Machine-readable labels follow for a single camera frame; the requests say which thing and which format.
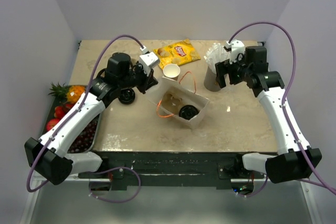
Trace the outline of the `brown paper cup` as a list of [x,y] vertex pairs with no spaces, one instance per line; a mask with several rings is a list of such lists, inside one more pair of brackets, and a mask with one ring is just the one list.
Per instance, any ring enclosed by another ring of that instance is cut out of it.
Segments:
[[180,67],[173,63],[167,64],[163,68],[163,75],[175,81],[178,80],[180,73],[181,73]]

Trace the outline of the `brown paper takeout bag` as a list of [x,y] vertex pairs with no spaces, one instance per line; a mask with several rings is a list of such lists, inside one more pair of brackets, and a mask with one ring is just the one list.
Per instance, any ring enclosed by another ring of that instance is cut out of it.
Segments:
[[[161,106],[162,98],[166,92],[174,92],[183,100],[183,106],[193,105],[199,110],[199,114],[190,120],[179,117],[178,114],[172,114]],[[162,77],[159,84],[150,88],[146,93],[147,98],[156,105],[156,114],[160,118],[172,118],[181,125],[188,126],[192,129],[196,128],[204,119],[209,105],[209,99],[196,93],[196,90],[190,90],[178,81]]]

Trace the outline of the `black coffee cup lid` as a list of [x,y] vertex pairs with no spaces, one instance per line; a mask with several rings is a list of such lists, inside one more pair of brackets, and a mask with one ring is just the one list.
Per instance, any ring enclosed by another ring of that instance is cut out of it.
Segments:
[[185,105],[179,111],[179,117],[190,120],[199,114],[199,110],[193,105]]

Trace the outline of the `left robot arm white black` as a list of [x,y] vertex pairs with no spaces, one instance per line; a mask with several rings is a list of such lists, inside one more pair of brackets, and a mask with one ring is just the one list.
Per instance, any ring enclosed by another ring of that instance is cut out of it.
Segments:
[[141,93],[157,84],[154,67],[160,63],[153,52],[141,55],[136,64],[125,53],[114,53],[107,67],[99,71],[79,101],[51,130],[39,139],[29,138],[24,144],[31,170],[53,185],[68,176],[91,172],[97,178],[108,174],[109,165],[93,153],[69,154],[68,150],[85,127],[100,115],[125,89],[137,88]]

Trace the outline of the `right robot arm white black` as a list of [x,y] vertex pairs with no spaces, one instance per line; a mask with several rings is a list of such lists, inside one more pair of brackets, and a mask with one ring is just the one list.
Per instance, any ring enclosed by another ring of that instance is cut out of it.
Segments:
[[256,171],[268,175],[274,184],[308,178],[322,154],[301,133],[284,97],[286,90],[280,73],[268,70],[267,49],[246,47],[241,41],[223,49],[228,57],[216,63],[216,81],[221,88],[226,87],[226,77],[231,85],[245,82],[264,108],[277,142],[276,156],[257,152],[239,154],[235,175],[246,178]]

